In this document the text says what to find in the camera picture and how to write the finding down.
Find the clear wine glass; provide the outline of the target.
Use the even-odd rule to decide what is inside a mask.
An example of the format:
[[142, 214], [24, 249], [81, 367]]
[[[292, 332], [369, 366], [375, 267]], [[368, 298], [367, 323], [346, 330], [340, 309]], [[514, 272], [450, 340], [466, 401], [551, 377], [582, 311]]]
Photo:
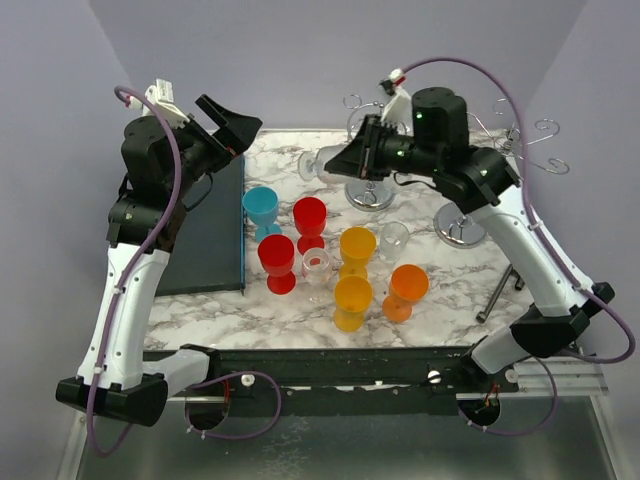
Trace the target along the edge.
[[309, 299], [322, 303], [328, 298], [328, 282], [333, 274], [332, 256], [323, 248], [307, 250], [302, 257], [302, 275], [310, 285]]

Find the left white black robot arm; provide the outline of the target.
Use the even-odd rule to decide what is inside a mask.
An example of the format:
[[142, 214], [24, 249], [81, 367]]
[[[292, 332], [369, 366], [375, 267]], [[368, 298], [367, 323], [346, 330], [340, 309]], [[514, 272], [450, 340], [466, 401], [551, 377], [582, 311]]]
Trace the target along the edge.
[[108, 221], [107, 278], [96, 327], [77, 373], [58, 382], [55, 398], [76, 410], [150, 427], [167, 400], [192, 387], [214, 393], [222, 380], [212, 349], [187, 345], [159, 360], [143, 359], [144, 338], [161, 276], [187, 216], [184, 196], [245, 153], [263, 125], [206, 95], [197, 106], [217, 125], [159, 111], [131, 121], [121, 155], [127, 184]]

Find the red plastic wine glass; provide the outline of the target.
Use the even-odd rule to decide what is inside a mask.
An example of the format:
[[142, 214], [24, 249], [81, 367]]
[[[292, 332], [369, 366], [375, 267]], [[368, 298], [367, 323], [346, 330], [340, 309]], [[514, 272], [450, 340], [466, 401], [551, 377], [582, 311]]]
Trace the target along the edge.
[[294, 204], [293, 216], [295, 228], [300, 234], [297, 241], [299, 253], [304, 255], [312, 248], [324, 248], [322, 234], [327, 220], [325, 203], [316, 197], [301, 198]]
[[296, 285], [293, 273], [295, 247], [293, 242], [282, 234], [265, 237], [259, 244], [258, 257], [267, 273], [267, 287], [277, 295], [291, 292]]

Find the clear glass bottle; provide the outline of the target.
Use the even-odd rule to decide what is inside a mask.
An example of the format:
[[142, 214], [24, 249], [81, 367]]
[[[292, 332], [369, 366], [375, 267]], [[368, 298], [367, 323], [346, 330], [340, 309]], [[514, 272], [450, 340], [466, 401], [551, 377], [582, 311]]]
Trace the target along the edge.
[[385, 263], [396, 263], [406, 249], [410, 233], [401, 222], [389, 222], [381, 230], [379, 256]]
[[324, 184], [343, 184], [347, 178], [341, 175], [331, 174], [324, 168], [325, 164], [340, 153], [345, 144], [325, 146], [316, 153], [305, 152], [298, 159], [298, 173], [304, 181], [318, 179]]

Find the chrome bottle rack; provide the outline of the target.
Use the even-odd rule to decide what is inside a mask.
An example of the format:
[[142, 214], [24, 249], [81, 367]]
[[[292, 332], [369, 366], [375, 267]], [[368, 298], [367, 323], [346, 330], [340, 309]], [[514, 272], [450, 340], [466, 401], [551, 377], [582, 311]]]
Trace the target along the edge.
[[[344, 97], [342, 102], [350, 111], [346, 123], [347, 142], [353, 139], [362, 122], [361, 119], [355, 119], [358, 113], [367, 109], [374, 109], [380, 114], [384, 109], [383, 103], [379, 101], [365, 103], [357, 94], [350, 94], [348, 97]], [[344, 191], [347, 200], [354, 208], [369, 213], [380, 212], [389, 208], [395, 198], [395, 193], [390, 187], [383, 182], [370, 180], [350, 180], [345, 185]]]

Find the blue plastic wine glass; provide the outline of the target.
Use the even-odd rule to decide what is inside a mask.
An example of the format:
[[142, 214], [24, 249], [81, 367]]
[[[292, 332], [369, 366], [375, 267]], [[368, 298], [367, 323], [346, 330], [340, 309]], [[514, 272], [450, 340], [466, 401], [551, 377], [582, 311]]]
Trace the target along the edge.
[[267, 236], [282, 233], [281, 227], [276, 223], [279, 198], [273, 189], [267, 186], [249, 189], [242, 198], [242, 206], [249, 220], [256, 226], [257, 243]]

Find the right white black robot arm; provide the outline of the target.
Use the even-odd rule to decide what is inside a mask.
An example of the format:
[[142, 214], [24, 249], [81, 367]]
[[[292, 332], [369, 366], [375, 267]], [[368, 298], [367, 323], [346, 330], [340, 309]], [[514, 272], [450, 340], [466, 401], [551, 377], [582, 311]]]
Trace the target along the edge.
[[480, 392], [507, 365], [530, 356], [548, 358], [569, 346], [614, 291], [570, 262], [524, 205], [523, 183], [506, 158], [493, 148], [470, 144], [462, 97], [448, 88], [426, 88], [412, 95], [411, 109], [411, 134], [368, 115], [324, 169], [373, 181], [393, 173], [432, 179], [434, 190], [479, 224], [522, 277], [533, 297], [529, 310], [477, 342], [460, 367], [462, 384]]

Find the dark orange wine glass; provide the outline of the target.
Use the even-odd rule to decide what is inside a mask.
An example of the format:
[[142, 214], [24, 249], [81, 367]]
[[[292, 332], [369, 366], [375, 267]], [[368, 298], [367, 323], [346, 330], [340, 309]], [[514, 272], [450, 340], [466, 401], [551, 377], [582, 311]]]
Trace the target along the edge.
[[424, 269], [414, 264], [397, 267], [390, 278], [388, 295], [382, 303], [384, 316], [395, 323], [410, 318], [413, 307], [429, 290], [429, 278]]

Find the yellow-orange wine glass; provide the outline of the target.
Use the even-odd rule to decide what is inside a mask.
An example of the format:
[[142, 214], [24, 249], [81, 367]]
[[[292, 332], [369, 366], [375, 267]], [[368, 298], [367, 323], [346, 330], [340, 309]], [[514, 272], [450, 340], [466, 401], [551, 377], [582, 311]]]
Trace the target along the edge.
[[364, 324], [365, 314], [373, 299], [373, 289], [365, 278], [346, 276], [337, 282], [334, 299], [334, 324], [344, 332], [355, 332]]

